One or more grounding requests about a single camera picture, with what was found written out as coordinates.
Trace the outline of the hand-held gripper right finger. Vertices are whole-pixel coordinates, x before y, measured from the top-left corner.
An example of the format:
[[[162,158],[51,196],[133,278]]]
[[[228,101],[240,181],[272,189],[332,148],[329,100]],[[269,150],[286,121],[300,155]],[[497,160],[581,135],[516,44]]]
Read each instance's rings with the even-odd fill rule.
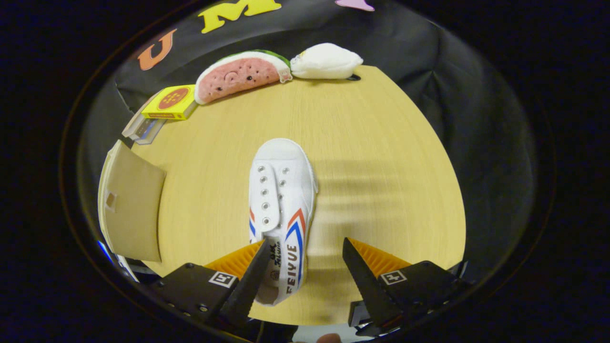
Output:
[[[390,332],[442,310],[471,287],[458,273],[431,261],[409,263],[347,237],[343,260],[368,313],[360,332]]]

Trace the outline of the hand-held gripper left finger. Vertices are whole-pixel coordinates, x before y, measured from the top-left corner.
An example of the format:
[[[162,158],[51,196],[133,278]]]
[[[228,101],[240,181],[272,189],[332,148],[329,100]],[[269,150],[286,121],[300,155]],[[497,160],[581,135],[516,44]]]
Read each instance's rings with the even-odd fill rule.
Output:
[[[175,313],[216,328],[241,328],[265,276],[268,240],[240,248],[206,265],[184,263],[151,284]]]

